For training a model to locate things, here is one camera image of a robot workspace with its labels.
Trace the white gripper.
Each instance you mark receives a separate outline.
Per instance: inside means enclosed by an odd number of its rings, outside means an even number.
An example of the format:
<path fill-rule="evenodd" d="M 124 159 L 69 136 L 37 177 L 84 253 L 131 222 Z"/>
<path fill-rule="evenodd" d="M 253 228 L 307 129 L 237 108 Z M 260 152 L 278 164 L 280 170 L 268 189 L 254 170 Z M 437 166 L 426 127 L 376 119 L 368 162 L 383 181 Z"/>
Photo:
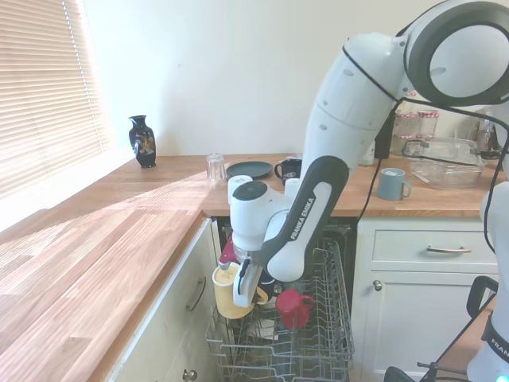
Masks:
<path fill-rule="evenodd" d="M 242 308 L 251 305 L 258 286 L 261 267 L 254 265 L 250 260 L 244 260 L 235 273 L 233 284 L 233 303 Z"/>

